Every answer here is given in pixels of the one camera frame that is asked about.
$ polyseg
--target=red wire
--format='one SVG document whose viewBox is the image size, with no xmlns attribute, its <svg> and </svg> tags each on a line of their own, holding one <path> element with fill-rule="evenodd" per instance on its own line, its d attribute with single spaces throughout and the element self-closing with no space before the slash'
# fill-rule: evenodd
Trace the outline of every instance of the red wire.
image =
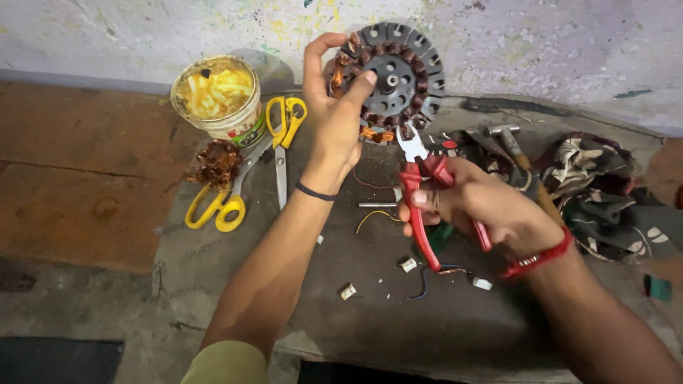
<svg viewBox="0 0 683 384">
<path fill-rule="evenodd" d="M 356 174 L 356 167 L 353 167 L 351 170 L 353 171 L 353 177 L 356 178 L 356 181 L 361 183 L 362 185 L 367 186 L 367 187 L 371 187 L 371 188 L 375 188 L 375 189 L 390 189 L 390 188 L 393 189 L 393 188 L 399 187 L 398 185 L 378 186 L 378 185 L 372 185 L 372 184 L 367 183 L 367 182 L 362 182 L 361 179 L 359 179 L 358 175 Z"/>
</svg>

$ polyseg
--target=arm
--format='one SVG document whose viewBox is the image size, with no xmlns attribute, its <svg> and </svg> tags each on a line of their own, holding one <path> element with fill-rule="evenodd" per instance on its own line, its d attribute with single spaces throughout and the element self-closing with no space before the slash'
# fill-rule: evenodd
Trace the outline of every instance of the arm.
<svg viewBox="0 0 683 384">
<path fill-rule="evenodd" d="M 584 383 L 681 383 L 676 360 L 648 325 L 604 289 L 581 255 L 527 276 L 566 363 Z"/>
<path fill-rule="evenodd" d="M 335 195 L 361 155 L 358 142 L 361 105 L 377 76 L 366 72 L 341 99 L 327 97 L 321 56 L 346 36 L 325 33 L 306 47 L 303 91 L 316 140 L 301 183 L 315 192 Z M 298 301 L 306 268 L 332 208 L 332 202 L 298 189 L 259 245 L 226 285 L 201 343 L 223 340 L 254 345 L 268 358 Z"/>
<path fill-rule="evenodd" d="M 418 190 L 410 197 L 426 223 L 444 219 L 464 232 L 466 215 L 486 224 L 491 240 L 509 257 L 528 257 L 559 244 L 562 229 L 538 206 L 510 186 L 464 159 L 447 164 L 456 186 Z M 408 221 L 410 211 L 399 214 Z M 407 236 L 410 226 L 404 227 Z M 633 311 L 605 290 L 576 247 L 525 276 L 540 302 L 567 365 L 585 383 L 681 383 L 678 363 L 657 335 Z"/>
</svg>

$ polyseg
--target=hand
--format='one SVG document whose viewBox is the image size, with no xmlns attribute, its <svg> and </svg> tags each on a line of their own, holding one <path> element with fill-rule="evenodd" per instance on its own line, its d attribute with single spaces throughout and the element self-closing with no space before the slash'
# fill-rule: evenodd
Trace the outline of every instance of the hand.
<svg viewBox="0 0 683 384">
<path fill-rule="evenodd" d="M 317 190 L 313 184 L 326 189 L 327 193 L 336 193 L 346 174 L 361 158 L 361 142 L 358 141 L 361 106 L 377 82 L 377 75 L 367 71 L 354 80 L 344 97 L 338 100 L 327 96 L 321 57 L 329 48 L 341 46 L 346 40 L 344 34 L 324 33 L 304 51 L 303 95 L 309 119 L 316 126 L 316 139 L 309 161 L 309 168 L 313 169 L 304 173 L 301 182 L 319 193 L 325 192 Z M 325 175 L 329 174 L 333 175 L 330 180 L 320 179 L 327 179 Z"/>
<path fill-rule="evenodd" d="M 450 158 L 446 167 L 456 177 L 454 188 L 418 189 L 405 197 L 422 209 L 425 225 L 434 225 L 443 219 L 473 234 L 471 218 L 474 218 L 486 225 L 494 244 L 503 243 L 512 251 L 512 257 L 519 258 L 553 248 L 564 239 L 559 225 L 539 206 L 475 164 L 456 157 Z M 399 216 L 402 221 L 410 220 L 410 210 L 403 201 Z M 410 224 L 404 225 L 403 233 L 413 235 Z"/>
</svg>

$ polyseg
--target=red thread bracelet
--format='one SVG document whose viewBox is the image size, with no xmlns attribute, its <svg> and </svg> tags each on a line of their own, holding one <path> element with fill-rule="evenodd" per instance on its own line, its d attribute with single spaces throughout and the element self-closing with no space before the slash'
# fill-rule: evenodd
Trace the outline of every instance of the red thread bracelet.
<svg viewBox="0 0 683 384">
<path fill-rule="evenodd" d="M 564 255 L 567 252 L 570 244 L 572 244 L 574 237 L 572 236 L 572 233 L 569 232 L 569 228 L 562 227 L 562 231 L 564 232 L 564 239 L 562 239 L 560 244 L 555 245 L 553 248 L 547 249 L 545 251 L 541 251 L 536 256 L 511 261 L 507 266 L 507 270 L 502 276 L 509 279 L 511 277 L 524 275 L 537 266 Z"/>
</svg>

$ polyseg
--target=red pliers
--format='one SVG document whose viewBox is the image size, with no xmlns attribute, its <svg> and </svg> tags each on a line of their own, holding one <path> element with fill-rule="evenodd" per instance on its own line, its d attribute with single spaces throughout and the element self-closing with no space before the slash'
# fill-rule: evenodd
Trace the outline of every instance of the red pliers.
<svg viewBox="0 0 683 384">
<path fill-rule="evenodd" d="M 406 204 L 410 208 L 410 227 L 413 229 L 413 237 L 417 243 L 417 247 L 422 252 L 422 254 L 427 258 L 427 263 L 429 267 L 439 272 L 441 270 L 441 263 L 434 255 L 432 247 L 429 245 L 427 240 L 427 234 L 425 233 L 424 225 L 422 224 L 422 212 L 420 208 L 414 207 L 410 202 L 410 196 L 413 191 L 420 188 L 420 182 L 422 182 L 422 175 L 420 174 L 420 169 L 418 164 L 415 162 L 415 158 L 419 157 L 423 160 L 423 165 L 427 170 L 427 175 L 437 181 L 441 188 L 451 188 L 455 185 L 454 175 L 448 172 L 446 169 L 446 156 L 434 156 L 430 154 L 422 144 L 420 136 L 417 134 L 417 129 L 408 123 L 406 127 L 412 131 L 413 138 L 406 140 L 403 138 L 403 133 L 401 127 L 396 129 L 396 139 L 398 140 L 398 145 L 401 146 L 403 152 L 406 154 L 406 167 L 404 171 L 399 174 L 401 182 L 405 188 Z M 472 220 L 473 227 L 477 236 L 479 237 L 479 243 L 482 245 L 482 250 L 488 252 L 491 250 L 491 240 L 488 237 L 488 232 L 486 226 L 476 220 Z"/>
</svg>

